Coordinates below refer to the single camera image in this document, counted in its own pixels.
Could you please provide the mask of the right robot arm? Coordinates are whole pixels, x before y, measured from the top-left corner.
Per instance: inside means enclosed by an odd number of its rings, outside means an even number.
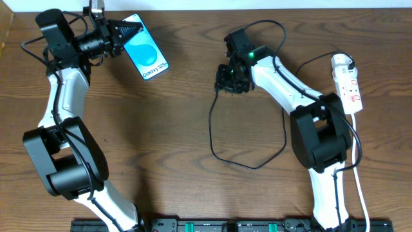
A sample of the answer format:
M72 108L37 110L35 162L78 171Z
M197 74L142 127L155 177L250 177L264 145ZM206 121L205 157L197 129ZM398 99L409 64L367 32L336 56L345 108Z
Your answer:
M292 149L308 169L314 194L312 229L347 231L342 173L351 146L350 124L341 99L301 82L267 46L255 47L244 29L224 38L228 64L220 64L215 90L241 94L256 86L268 92L290 116Z

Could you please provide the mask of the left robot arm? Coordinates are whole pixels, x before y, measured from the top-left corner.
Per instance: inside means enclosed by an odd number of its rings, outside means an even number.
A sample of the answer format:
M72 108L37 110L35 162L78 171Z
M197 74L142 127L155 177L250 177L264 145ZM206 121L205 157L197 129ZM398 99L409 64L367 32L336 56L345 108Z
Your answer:
M109 231L150 231L136 205L110 182L104 153L82 120L91 68L120 55L143 26L107 19L90 6L72 17L84 23L83 34L75 35L67 12L56 8L35 19L47 42L40 62L50 95L39 125L24 133L24 147L50 195L86 206Z

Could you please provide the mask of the blue Galaxy smartphone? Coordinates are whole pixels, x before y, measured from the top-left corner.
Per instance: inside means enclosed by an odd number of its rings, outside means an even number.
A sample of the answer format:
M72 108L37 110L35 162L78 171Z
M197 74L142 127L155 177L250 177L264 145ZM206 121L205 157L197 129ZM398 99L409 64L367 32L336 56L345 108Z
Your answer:
M169 63L140 16L133 14L125 18L124 21L142 24L142 29L133 38L128 40L124 45L124 49L143 80L147 81L166 71L169 68Z

